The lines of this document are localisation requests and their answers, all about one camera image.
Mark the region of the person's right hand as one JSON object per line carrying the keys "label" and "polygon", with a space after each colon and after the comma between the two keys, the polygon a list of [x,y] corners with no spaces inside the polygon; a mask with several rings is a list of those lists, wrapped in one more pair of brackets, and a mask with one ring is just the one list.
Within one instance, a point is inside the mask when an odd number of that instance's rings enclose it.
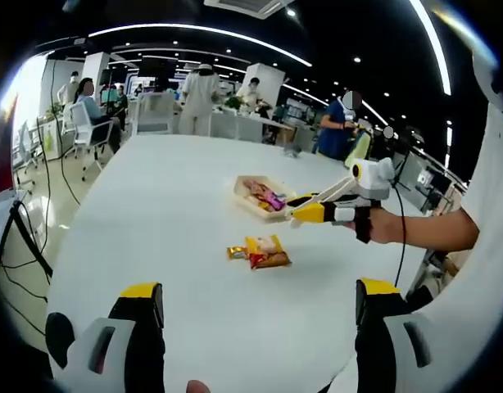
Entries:
{"label": "person's right hand", "polygon": [[403,229],[401,217],[383,208],[372,208],[369,213],[370,240],[379,244],[401,242]]}

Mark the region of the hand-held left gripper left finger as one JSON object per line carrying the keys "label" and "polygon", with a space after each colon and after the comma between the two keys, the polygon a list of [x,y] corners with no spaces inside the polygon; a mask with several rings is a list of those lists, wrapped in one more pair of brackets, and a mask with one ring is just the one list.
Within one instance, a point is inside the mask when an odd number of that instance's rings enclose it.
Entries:
{"label": "hand-held left gripper left finger", "polygon": [[162,285],[128,287],[69,347],[65,390],[163,392],[163,327]]}

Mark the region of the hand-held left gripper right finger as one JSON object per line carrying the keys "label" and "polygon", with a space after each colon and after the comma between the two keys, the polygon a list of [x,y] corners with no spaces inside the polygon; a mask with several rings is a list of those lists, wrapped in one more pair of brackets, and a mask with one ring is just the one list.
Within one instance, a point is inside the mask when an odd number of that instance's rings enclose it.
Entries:
{"label": "hand-held left gripper right finger", "polygon": [[455,385],[441,330],[411,313],[390,282],[356,281],[356,326],[359,392],[448,392]]}

